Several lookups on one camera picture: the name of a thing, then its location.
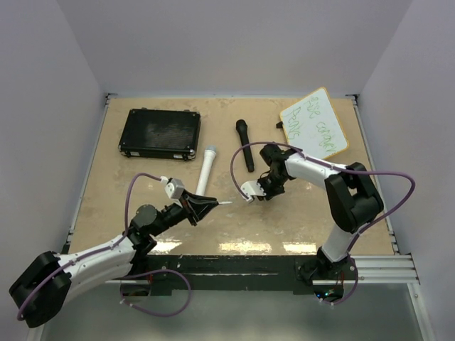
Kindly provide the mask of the yellow framed whiteboard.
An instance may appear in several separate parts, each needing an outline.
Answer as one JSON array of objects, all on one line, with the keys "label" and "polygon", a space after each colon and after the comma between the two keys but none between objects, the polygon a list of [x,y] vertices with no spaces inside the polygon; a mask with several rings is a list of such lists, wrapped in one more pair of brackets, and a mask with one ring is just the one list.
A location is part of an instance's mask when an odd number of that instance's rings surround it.
[{"label": "yellow framed whiteboard", "polygon": [[314,90],[282,110],[279,118],[287,143],[310,156],[327,159],[349,147],[325,87]]}]

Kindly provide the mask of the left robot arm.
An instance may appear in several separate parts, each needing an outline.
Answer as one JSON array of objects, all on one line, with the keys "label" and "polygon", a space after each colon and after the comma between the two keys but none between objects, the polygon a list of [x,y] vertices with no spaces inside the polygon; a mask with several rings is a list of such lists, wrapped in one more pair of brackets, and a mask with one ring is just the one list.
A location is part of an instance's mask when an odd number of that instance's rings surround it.
[{"label": "left robot arm", "polygon": [[9,289],[18,308],[17,320],[36,328],[95,286],[116,278],[141,278],[157,236],[184,220],[197,225],[219,204],[214,197],[185,191],[162,210],[142,205],[126,230],[104,244],[73,254],[39,254]]}]

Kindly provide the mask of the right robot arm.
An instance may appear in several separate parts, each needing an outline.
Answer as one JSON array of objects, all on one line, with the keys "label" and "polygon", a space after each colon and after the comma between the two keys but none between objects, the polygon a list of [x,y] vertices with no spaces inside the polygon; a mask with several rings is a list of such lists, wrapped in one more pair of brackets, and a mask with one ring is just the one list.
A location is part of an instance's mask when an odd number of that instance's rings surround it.
[{"label": "right robot arm", "polygon": [[360,228],[371,223],[384,208],[375,184],[363,174],[364,165],[353,163],[336,170],[274,144],[265,145],[259,154],[269,166],[267,175],[257,181],[264,200],[283,194],[285,182],[296,178],[326,191],[334,226],[316,257],[301,265],[299,275],[307,283],[316,278],[334,278],[347,263]]}]

